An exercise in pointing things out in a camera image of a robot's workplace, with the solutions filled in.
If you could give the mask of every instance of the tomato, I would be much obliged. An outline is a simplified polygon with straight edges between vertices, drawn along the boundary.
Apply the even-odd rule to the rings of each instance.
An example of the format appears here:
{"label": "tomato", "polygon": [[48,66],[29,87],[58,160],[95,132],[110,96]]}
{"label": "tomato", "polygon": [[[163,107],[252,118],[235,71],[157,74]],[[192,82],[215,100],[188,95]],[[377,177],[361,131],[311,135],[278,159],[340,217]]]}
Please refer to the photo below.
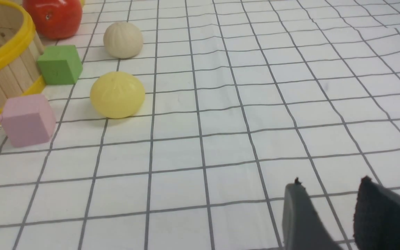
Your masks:
{"label": "tomato", "polygon": [[23,0],[23,7],[36,31],[54,40],[75,35],[83,16],[80,0]]}

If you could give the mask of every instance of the toy food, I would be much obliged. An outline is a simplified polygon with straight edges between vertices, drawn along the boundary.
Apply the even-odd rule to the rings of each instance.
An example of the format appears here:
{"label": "toy food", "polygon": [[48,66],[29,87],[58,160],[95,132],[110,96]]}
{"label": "toy food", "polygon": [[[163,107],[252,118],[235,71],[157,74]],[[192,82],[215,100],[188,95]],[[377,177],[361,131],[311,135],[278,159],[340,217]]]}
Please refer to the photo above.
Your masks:
{"label": "toy food", "polygon": [[23,7],[38,33],[53,40],[75,35],[83,16],[80,0],[23,0]]}
{"label": "toy food", "polygon": [[138,111],[144,95],[143,84],[135,76],[110,72],[95,81],[90,91],[90,101],[101,115],[124,118]]}
{"label": "toy food", "polygon": [[126,59],[140,53],[143,48],[143,35],[131,23],[116,22],[107,28],[103,42],[111,56]]}

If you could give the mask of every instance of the grid tablecloth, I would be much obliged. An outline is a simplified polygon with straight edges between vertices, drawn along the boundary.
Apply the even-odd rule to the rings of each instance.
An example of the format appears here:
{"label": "grid tablecloth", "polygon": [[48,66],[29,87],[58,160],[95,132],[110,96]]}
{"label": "grid tablecloth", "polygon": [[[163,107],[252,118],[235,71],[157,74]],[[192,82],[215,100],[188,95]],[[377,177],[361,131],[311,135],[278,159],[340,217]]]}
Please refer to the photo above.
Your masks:
{"label": "grid tablecloth", "polygon": [[[129,21],[141,53],[111,58]],[[0,128],[0,250],[282,249],[299,177],[325,227],[356,249],[360,179],[400,194],[400,0],[88,0],[84,70],[49,86],[50,143]],[[99,116],[94,81],[137,76],[133,117]]]}

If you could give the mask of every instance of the grid line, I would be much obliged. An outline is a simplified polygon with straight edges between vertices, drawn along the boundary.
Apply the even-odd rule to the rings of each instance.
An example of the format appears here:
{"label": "grid line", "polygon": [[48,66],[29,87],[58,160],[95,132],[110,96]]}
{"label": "grid line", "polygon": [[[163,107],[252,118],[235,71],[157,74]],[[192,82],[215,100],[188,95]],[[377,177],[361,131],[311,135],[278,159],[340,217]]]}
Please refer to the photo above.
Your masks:
{"label": "grid line", "polygon": [[[239,84],[239,86],[263,86],[263,85],[274,85],[275,83],[247,83],[247,84]],[[197,90],[218,90],[221,89],[222,87],[230,87],[234,86],[234,84],[224,84],[218,87],[198,87]],[[174,93],[174,92],[190,92],[194,91],[194,89],[185,89],[185,90],[168,90],[168,91],[157,91],[157,92],[146,92],[147,95],[150,94],[162,94],[162,93]],[[354,100],[354,99],[365,99],[365,98],[382,98],[382,97],[392,97],[394,95],[400,95],[400,93],[393,93],[393,94],[383,94],[383,95],[372,95],[372,96],[360,96],[360,97],[351,97],[351,98],[334,98],[330,99],[330,101],[343,101],[343,100]],[[90,97],[84,97],[84,98],[70,98],[70,100],[82,100],[82,99],[89,99]],[[67,98],[56,98],[56,99],[50,99],[49,101],[64,101],[67,100]],[[327,100],[313,100],[313,101],[295,101],[295,102],[289,102],[287,103],[288,105],[291,104],[301,104],[301,103],[313,103],[313,102],[321,102],[321,101],[327,101]],[[244,106],[257,106],[260,104],[245,104]],[[261,105],[266,105],[266,106],[276,106],[276,105],[281,105],[281,104],[261,104]],[[230,106],[229,108],[224,108],[224,109],[231,109],[234,108],[235,106]],[[202,109],[200,112],[204,111],[210,111],[210,110],[224,110],[224,109]],[[132,115],[131,117],[146,117],[150,115]],[[75,122],[75,121],[80,121],[80,120],[64,120],[62,122]]]}
{"label": "grid line", "polygon": [[[106,11],[104,13],[115,13],[115,12],[124,12],[124,11]],[[271,12],[270,10],[260,10],[260,11],[247,11],[247,13],[269,13]],[[226,14],[217,14],[219,16],[230,16],[230,15],[235,15],[235,14],[244,14],[245,12],[233,12],[233,13],[226,13]],[[181,16],[181,17],[159,17],[159,19],[179,19],[179,18],[184,18],[184,17],[199,17],[199,16],[205,16],[205,15],[214,15],[214,13],[203,13],[203,14],[199,14],[199,15],[189,15],[189,16]],[[379,15],[375,15],[375,16],[393,16],[395,15],[395,13],[393,14],[379,14]],[[350,16],[349,18],[352,17],[365,17],[365,16]],[[313,20],[313,19],[318,19],[318,20],[326,20],[326,19],[339,19],[340,17],[322,17],[322,18],[310,18],[309,19],[294,19],[294,20],[287,20],[286,22],[292,22],[292,21],[306,21],[306,20]],[[150,18],[143,18],[143,19],[133,19],[133,20],[118,20],[118,21],[143,21],[143,20],[154,20],[157,19],[156,17],[150,17]],[[99,23],[114,23],[116,21],[100,21]],[[265,22],[253,22],[253,23],[276,23],[279,21],[265,21]],[[96,22],[84,22],[81,24],[95,24]],[[241,24],[225,24],[222,26],[233,26],[233,25],[241,25]],[[161,30],[177,30],[179,28],[163,28]]]}
{"label": "grid line", "polygon": [[[306,20],[309,20],[309,19],[298,19],[298,20],[289,20],[289,21],[306,21]],[[280,21],[276,21],[276,22],[273,22],[273,21],[266,21],[266,22],[255,22],[255,24],[268,24],[268,23],[279,23]],[[228,26],[238,26],[238,25],[243,25],[243,24],[248,24],[248,23],[241,23],[241,24],[226,24],[226,25],[221,25],[221,27],[228,27]],[[205,24],[205,25],[199,25],[199,26],[195,26],[195,27],[191,27],[191,28],[198,28],[198,27],[207,27],[207,26],[216,26],[216,27],[218,27],[219,25],[217,25],[217,24]],[[388,27],[388,26],[394,26],[394,25],[400,25],[400,23],[399,24],[389,24],[389,25],[372,25],[372,26],[362,26],[361,28],[368,28],[368,27]],[[161,29],[161,30],[185,30],[186,28],[185,27],[175,27],[175,28],[164,28],[164,29]],[[141,32],[149,32],[149,31],[156,31],[156,30],[142,30]],[[292,31],[292,32],[300,32],[300,31],[310,31],[310,30],[297,30],[297,31]],[[76,34],[76,35],[74,35],[74,36],[80,36],[80,35],[88,35],[88,34]]]}
{"label": "grid line", "polygon": [[[124,2],[128,2],[128,1],[114,1],[114,2],[108,2],[108,3],[124,3]],[[256,1],[251,1],[251,3],[256,3],[256,2],[268,2],[267,0],[256,0]],[[234,2],[220,2],[220,3],[217,3],[218,5],[222,5],[222,4],[226,4],[226,3],[238,3],[238,1],[236,2],[236,1],[234,1]],[[101,3],[86,3],[85,5],[100,5],[100,4],[102,4],[102,2]],[[365,6],[368,6],[368,5],[390,5],[390,3],[387,3],[387,2],[385,2],[385,3],[367,3],[367,4],[364,4]],[[194,6],[188,6],[188,8],[195,8],[195,7],[204,7],[205,5],[194,5]],[[325,8],[325,7],[330,7],[331,5],[329,5],[329,6],[319,6],[319,7],[309,7],[309,8],[307,8],[307,9],[315,9],[315,8]],[[337,7],[352,7],[353,5],[337,5]],[[184,8],[184,7],[168,7],[168,8],[160,8],[160,9],[180,9],[180,8]],[[135,10],[132,10],[132,11],[137,11],[137,10],[154,10],[155,8],[146,8],[146,9],[135,9]],[[284,11],[284,10],[297,10],[297,9],[300,9],[300,8],[289,8],[289,9],[282,9],[281,11]],[[116,11],[105,11],[104,13],[110,13],[110,12],[116,12]],[[83,14],[96,14],[96,13],[98,13],[98,12],[86,12],[86,13],[83,13]]]}
{"label": "grid line", "polygon": [[[389,187],[387,188],[389,190],[400,190],[399,187]],[[356,194],[357,191],[348,191],[348,192],[341,192],[341,193],[329,193],[327,196],[330,197],[336,197],[336,196],[345,196],[345,195],[353,195]],[[314,195],[309,195],[311,199],[313,198],[324,198],[326,195],[325,194],[314,194]],[[223,206],[230,206],[230,205],[235,205],[235,204],[249,204],[249,203],[265,203],[267,200],[262,199],[262,200],[243,200],[243,201],[231,201],[231,202],[224,202],[224,203],[217,203],[217,204],[210,204],[210,207],[223,207]],[[269,202],[271,201],[284,201],[284,197],[275,197],[275,198],[269,198]],[[199,208],[206,208],[206,205],[199,205],[199,206],[187,206],[187,207],[177,207],[177,208],[170,208],[170,209],[159,209],[159,210],[151,210],[149,213],[151,214],[157,214],[157,213],[163,213],[163,212],[174,212],[174,211],[183,211],[183,210],[190,210],[190,209],[199,209]],[[103,218],[118,218],[118,217],[127,217],[127,216],[134,216],[134,215],[145,215],[147,212],[142,211],[142,212],[129,212],[126,214],[115,214],[115,215],[100,215],[100,216],[91,216],[88,217],[87,220],[96,220],[96,219],[103,219]],[[83,221],[85,217],[77,217],[77,218],[67,218],[67,219],[59,219],[59,220],[42,220],[42,221],[36,221],[36,222],[29,222],[25,223],[25,226],[33,226],[33,225],[43,225],[43,224],[52,224],[52,223],[65,223],[65,222],[76,222],[76,221]],[[5,225],[0,225],[0,228],[8,228],[8,227],[18,227],[22,226],[22,223],[14,223],[14,224],[5,224]],[[340,243],[346,243],[346,242],[351,242],[353,241],[352,239],[349,239],[347,241],[337,241]]]}
{"label": "grid line", "polygon": [[[288,47],[278,47],[278,48],[267,48],[267,49],[249,49],[249,50],[230,50],[229,52],[249,52],[249,51],[260,51],[260,50],[271,50],[271,49],[292,49],[295,48],[294,46],[288,46]],[[212,52],[206,52],[206,53],[196,53],[194,55],[208,55],[208,54],[213,54],[215,52],[225,52],[223,49],[217,49],[214,50]],[[398,54],[400,53],[400,51],[395,51],[395,52],[391,52],[388,54],[384,54],[384,55],[374,55],[374,56],[368,56],[368,57],[347,57],[344,58],[346,60],[348,59],[363,59],[363,58],[378,58],[378,57],[386,57],[386,56],[390,56],[390,55],[394,55],[394,54]],[[167,58],[167,57],[188,57],[190,56],[190,54],[184,54],[184,55],[173,55],[173,56],[163,56],[163,57],[157,57],[157,58]],[[138,58],[134,58],[134,60],[140,60],[140,59],[154,59],[155,57],[138,57]],[[115,58],[112,59],[102,59],[102,60],[92,60],[92,61],[88,61],[88,62],[101,62],[101,61],[113,61],[113,60],[117,60]],[[307,60],[307,62],[323,62],[323,61],[337,61],[340,59],[319,59],[319,60]],[[269,64],[269,65],[287,65],[287,64],[297,64],[300,62],[290,62],[290,63],[273,63],[273,64]]]}
{"label": "grid line", "polygon": [[[196,71],[213,71],[217,70],[219,68],[249,68],[249,67],[258,67],[258,66],[266,66],[266,64],[258,64],[258,65],[248,65],[248,66],[219,66],[217,68],[211,68],[211,69],[197,69]],[[150,76],[150,75],[163,75],[163,74],[174,74],[174,73],[187,73],[187,72],[192,72],[192,70],[185,70],[185,71],[176,71],[176,72],[166,72],[166,73],[146,73],[146,74],[134,74],[134,76]],[[367,74],[367,75],[358,75],[358,77],[364,77],[364,76],[387,76],[387,75],[394,75],[394,74],[400,74],[399,72],[395,73],[376,73],[376,74]],[[336,79],[346,79],[346,78],[353,78],[354,76],[339,76],[339,77],[327,77],[327,78],[318,78],[318,80],[336,80]],[[99,78],[99,76],[94,76],[94,77],[83,77],[80,78],[81,80],[85,79],[96,79]],[[301,81],[312,81],[312,78],[309,79],[303,79],[303,80],[296,80],[296,81],[283,81],[283,82],[278,82],[278,84],[283,84],[283,83],[292,83],[292,82],[301,82]]]}
{"label": "grid line", "polygon": [[[214,5],[214,11],[215,11],[215,13],[217,13],[217,8],[216,8],[216,4],[214,3],[214,0],[212,0],[212,4]],[[226,53],[226,57],[227,57],[227,62],[228,62],[228,65],[230,66],[231,76],[232,76],[232,80],[233,80],[234,86],[235,86],[235,92],[236,92],[236,94],[237,94],[237,98],[238,98],[239,104],[240,104],[240,109],[241,109],[242,115],[243,115],[243,120],[244,120],[244,122],[245,122],[246,133],[248,134],[249,143],[251,144],[252,152],[253,152],[254,159],[255,159],[255,162],[256,162],[256,165],[257,165],[257,171],[258,171],[258,173],[259,173],[260,183],[262,184],[262,190],[263,190],[263,193],[264,193],[264,195],[265,195],[266,205],[267,205],[267,207],[268,207],[268,213],[269,213],[269,216],[270,216],[270,218],[271,218],[271,223],[272,223],[272,225],[273,225],[273,230],[274,230],[274,234],[275,234],[275,236],[276,236],[276,241],[277,241],[279,247],[280,247],[281,249],[283,249],[283,247],[282,247],[282,239],[280,238],[279,229],[278,229],[278,227],[277,227],[277,223],[276,223],[276,220],[275,220],[275,218],[274,218],[273,209],[272,209],[272,207],[271,207],[270,202],[268,201],[268,198],[269,198],[269,196],[268,196],[268,190],[267,190],[267,188],[266,188],[265,180],[264,180],[264,178],[263,178],[262,168],[260,167],[260,161],[259,161],[259,157],[258,157],[258,155],[257,155],[256,147],[254,146],[254,142],[253,142],[253,140],[252,140],[251,130],[249,129],[248,119],[246,118],[246,113],[245,113],[245,109],[244,109],[244,107],[243,107],[243,102],[242,102],[242,99],[240,98],[240,92],[239,92],[239,88],[238,88],[237,82],[236,82],[236,80],[235,80],[234,71],[232,70],[232,67],[231,67],[231,59],[230,59],[230,57],[229,57],[229,54],[228,54],[228,51],[227,51],[227,47],[226,47],[226,43],[225,43],[225,40],[224,40],[224,38],[223,38],[222,27],[220,26],[220,21],[219,21],[219,16],[218,16],[218,15],[216,15],[216,19],[217,19],[217,24],[219,25],[220,35],[222,36],[222,42],[223,42],[223,47],[224,47],[224,49],[225,49],[225,53]]]}
{"label": "grid line", "polygon": [[[280,19],[279,13],[274,9],[274,7],[273,7],[273,5],[272,5],[271,2],[270,2],[270,5],[271,5],[271,8],[273,9],[273,11],[276,13],[276,15],[277,15],[277,16],[279,17],[279,19]],[[285,25],[284,25],[284,23],[283,23],[282,21],[281,21],[281,24],[282,24],[282,26],[284,27],[284,29],[287,30],[286,27],[285,27]],[[291,39],[293,45],[296,46],[295,41],[294,41],[294,39],[293,39],[291,33],[288,32],[288,35],[289,35],[289,37],[290,37],[290,39]],[[320,82],[317,80],[316,75],[315,75],[315,74],[313,73],[313,71],[311,70],[311,68],[310,68],[308,62],[305,60],[305,57],[303,56],[302,52],[301,52],[298,48],[296,48],[296,51],[299,53],[300,57],[302,58],[302,60],[304,61],[305,65],[306,65],[306,67],[308,68],[308,71],[311,73],[311,75],[313,76],[314,80],[317,82],[317,84],[318,84],[318,86],[319,86],[321,92],[322,92],[323,95],[325,96],[325,98],[326,98],[327,100],[329,100],[329,97],[328,97],[327,93],[324,91],[324,89],[322,88],[322,85],[321,85]],[[340,120],[342,121],[342,123],[345,123],[345,120],[344,120],[343,117],[340,115],[340,113],[336,110],[336,108],[335,108],[335,106],[332,104],[332,102],[331,102],[331,101],[328,101],[328,102],[329,102],[330,106],[332,107],[332,109],[333,109],[333,110],[336,112],[336,114],[339,116],[339,118],[340,118]],[[359,147],[359,144],[355,141],[354,137],[351,135],[350,131],[348,130],[347,125],[346,125],[346,124],[343,124],[343,126],[344,126],[344,128],[346,129],[346,132],[349,134],[349,137],[352,139],[352,141],[353,141],[354,144],[356,145],[356,147],[357,147],[357,149],[359,150],[359,152],[362,153],[362,151],[361,151],[361,149],[360,149],[360,147]],[[305,152],[307,153],[307,155],[308,155],[309,157],[311,157],[311,154],[310,154],[310,152],[309,152],[309,150],[308,150],[308,146],[306,145],[305,140],[303,139],[303,137],[302,137],[301,133],[299,132],[299,130],[297,130],[297,134],[299,135],[300,140],[301,140],[301,142],[302,142],[302,144],[303,144],[303,147],[305,148]],[[329,196],[327,195],[327,190],[326,190],[326,188],[325,188],[325,186],[324,186],[324,183],[323,183],[323,181],[322,181],[322,179],[321,179],[321,177],[320,177],[319,172],[318,172],[317,169],[316,169],[316,166],[315,166],[315,164],[314,164],[314,161],[313,161],[311,158],[310,158],[310,163],[311,163],[311,166],[312,166],[312,168],[313,168],[314,173],[316,174],[316,178],[317,178],[317,180],[318,180],[318,182],[319,182],[319,184],[320,184],[320,186],[321,186],[321,188],[322,188],[324,194],[326,195],[326,196],[325,196],[325,199],[326,199],[327,202],[328,202],[328,205],[329,205],[329,207],[330,207],[330,210],[331,210],[331,212],[332,212],[332,214],[333,214],[333,216],[334,216],[334,218],[335,218],[335,221],[336,221],[336,223],[337,223],[338,228],[339,228],[340,231],[341,231],[341,234],[342,234],[342,236],[343,236],[343,239],[345,240],[345,242],[348,242],[347,234],[346,234],[345,230],[344,230],[343,227],[342,227],[342,223],[340,222],[340,219],[339,219],[339,217],[338,217],[338,214],[337,214],[336,211],[335,211],[335,208],[334,208],[334,206],[333,206],[333,204],[332,204],[331,199],[330,199]],[[348,243],[347,243],[347,247],[348,247],[349,250],[352,250],[351,245],[348,244]]]}
{"label": "grid line", "polygon": [[[284,104],[276,104],[276,105],[250,105],[250,106],[284,106]],[[345,122],[345,124],[361,124],[367,122],[390,122],[390,121],[398,121],[400,118],[394,119],[378,119],[378,120],[361,120],[355,122]],[[322,125],[309,125],[309,126],[297,126],[299,130],[303,130],[306,128],[320,128],[320,127],[331,127],[331,126],[340,126],[344,123],[331,123],[331,124],[322,124]],[[263,131],[280,131],[280,130],[295,130],[295,127],[284,127],[284,128],[264,128],[261,130],[254,130],[251,133],[259,133]],[[229,132],[229,133],[211,133],[203,135],[203,137],[208,136],[216,136],[216,135],[236,135],[236,134],[246,134],[247,132]],[[171,141],[171,140],[179,140],[179,139],[192,139],[192,138],[199,138],[199,136],[182,136],[182,137],[168,137],[162,139],[154,139],[153,141]],[[112,146],[112,145],[124,145],[124,144],[135,144],[135,143],[142,143],[142,142],[150,142],[151,140],[137,140],[137,141],[124,141],[124,142],[112,142],[112,143],[104,143],[104,146]],[[20,151],[20,152],[1,152],[0,155],[19,155],[24,153],[32,153],[32,152],[48,152],[51,151],[60,151],[60,150],[67,150],[67,149],[82,149],[82,148],[91,148],[91,147],[99,147],[100,144],[92,144],[92,145],[81,145],[81,146],[71,146],[71,147],[62,147],[62,148],[53,148],[53,149],[38,149],[38,150],[29,150],[29,151]]]}
{"label": "grid line", "polygon": [[[155,43],[158,43],[158,14],[160,0],[157,0],[157,31],[155,32]],[[158,46],[155,46],[155,57],[157,58]],[[157,90],[157,59],[154,64],[154,92]],[[146,224],[144,228],[144,250],[149,248],[149,219],[151,211],[151,181],[152,181],[152,160],[154,148],[154,125],[155,125],[155,99],[156,95],[152,96],[152,116],[151,116],[151,133],[150,133],[150,149],[149,149],[149,177],[148,177],[148,194],[146,200]]]}
{"label": "grid line", "polygon": [[209,186],[208,186],[208,175],[206,171],[206,160],[205,160],[205,149],[203,147],[203,133],[201,128],[201,119],[200,119],[200,108],[199,108],[199,99],[197,93],[197,80],[195,78],[195,66],[194,66],[194,54],[192,52],[192,41],[191,41],[191,29],[189,26],[189,14],[188,14],[188,2],[184,0],[184,5],[186,9],[186,24],[187,24],[187,35],[189,39],[189,51],[191,56],[191,66],[192,66],[192,83],[194,85],[194,96],[195,96],[195,112],[197,113],[197,124],[199,127],[199,140],[200,140],[200,154],[202,161],[202,170],[203,170],[203,183],[205,184],[205,198],[206,198],[206,210],[208,212],[208,229],[209,229],[209,240],[211,241],[211,250],[216,249],[215,241],[214,241],[214,228],[213,228],[213,220],[211,215],[211,201],[209,199]]}
{"label": "grid line", "polygon": [[[98,20],[100,19],[101,13],[103,12],[103,8],[104,8],[105,3],[106,3],[106,0],[104,0],[104,1],[105,2],[101,7],[100,15],[98,16]],[[132,6],[132,0],[129,3],[129,11],[127,13],[127,20],[129,20],[129,14],[130,14],[131,6]],[[121,59],[118,59],[116,71],[118,71],[118,69],[119,69],[120,61],[121,61]],[[95,188],[95,182],[97,180],[96,177],[97,177],[97,173],[98,173],[98,166],[100,165],[100,158],[101,158],[101,152],[103,150],[104,138],[105,138],[106,130],[108,128],[108,123],[109,123],[109,118],[104,118],[104,120],[105,120],[105,125],[103,127],[103,133],[101,134],[100,149],[98,150],[97,161],[95,163],[95,168],[94,168],[93,176],[92,176],[92,183],[91,183],[91,187],[90,187],[90,190],[89,190],[89,197],[87,199],[86,209],[85,209],[85,212],[84,212],[84,220],[83,220],[83,225],[81,227],[80,240],[78,242],[78,250],[81,250],[81,248],[83,247],[84,233],[86,231],[86,224],[87,224],[87,217],[89,216],[89,209],[90,209],[90,205],[91,205],[91,202],[92,202],[92,196],[93,196],[93,190]]]}
{"label": "grid line", "polygon": [[[324,29],[315,29],[315,30],[295,30],[294,32],[302,32],[302,31],[318,31],[318,30],[323,30],[323,31],[327,31],[327,30],[336,30],[336,29],[340,29],[340,28],[348,28],[349,26],[346,26],[346,27],[330,27],[330,28],[324,28]],[[383,26],[365,26],[365,27],[361,27],[361,28],[371,28],[371,27],[383,27]],[[286,33],[286,31],[285,32],[276,32],[276,33],[267,33],[267,34],[261,34],[261,35],[258,35],[258,36],[265,36],[265,35],[278,35],[278,34],[285,34]],[[381,37],[375,37],[375,38],[370,38],[370,39],[366,39],[365,41],[373,41],[373,40],[378,40],[378,39],[381,39],[381,38],[388,38],[388,37],[390,37],[390,36],[394,36],[394,35],[400,35],[400,31],[399,30],[397,30],[397,33],[396,34],[391,34],[391,35],[385,35],[385,36],[381,36]],[[254,36],[254,35],[239,35],[239,36],[227,36],[227,37],[224,37],[225,39],[232,39],[232,38],[247,38],[247,37],[251,37],[251,36]],[[221,38],[221,36],[216,36],[216,35],[213,35],[213,36],[210,36],[210,37],[208,37],[208,38],[200,38],[200,39],[192,39],[191,41],[203,41],[203,40],[208,40],[208,39],[211,39],[211,38]],[[165,44],[165,43],[174,43],[174,42],[189,42],[188,40],[181,40],[181,41],[169,41],[169,42],[166,42],[166,41],[161,41],[161,42],[158,42],[159,44]],[[352,44],[352,43],[359,43],[360,41],[355,41],[355,42],[332,42],[332,44]],[[155,44],[154,42],[148,42],[148,43],[143,43],[143,44]],[[310,46],[319,46],[319,45],[325,45],[325,44],[328,44],[328,43],[324,43],[324,44],[315,44],[315,45],[300,45],[300,46],[297,46],[298,48],[301,48],[301,47],[310,47]],[[101,48],[101,47],[103,47],[103,46],[101,46],[101,45],[96,45],[96,46],[90,46],[89,45],[89,47],[90,48]],[[85,49],[85,48],[87,48],[87,46],[83,46],[83,47],[77,47],[78,49]],[[284,47],[277,47],[277,48],[271,48],[271,49],[281,49],[281,48],[284,48]]]}

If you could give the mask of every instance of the bamboo steamer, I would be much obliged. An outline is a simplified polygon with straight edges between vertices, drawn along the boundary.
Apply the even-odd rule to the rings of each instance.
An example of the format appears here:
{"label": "bamboo steamer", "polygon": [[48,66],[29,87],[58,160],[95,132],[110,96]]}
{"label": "bamboo steamer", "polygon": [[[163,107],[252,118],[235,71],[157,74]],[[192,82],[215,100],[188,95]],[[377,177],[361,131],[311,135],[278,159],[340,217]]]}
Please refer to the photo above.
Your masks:
{"label": "bamboo steamer", "polygon": [[43,51],[30,15],[17,3],[0,0],[0,113],[8,98],[43,91],[36,65]]}

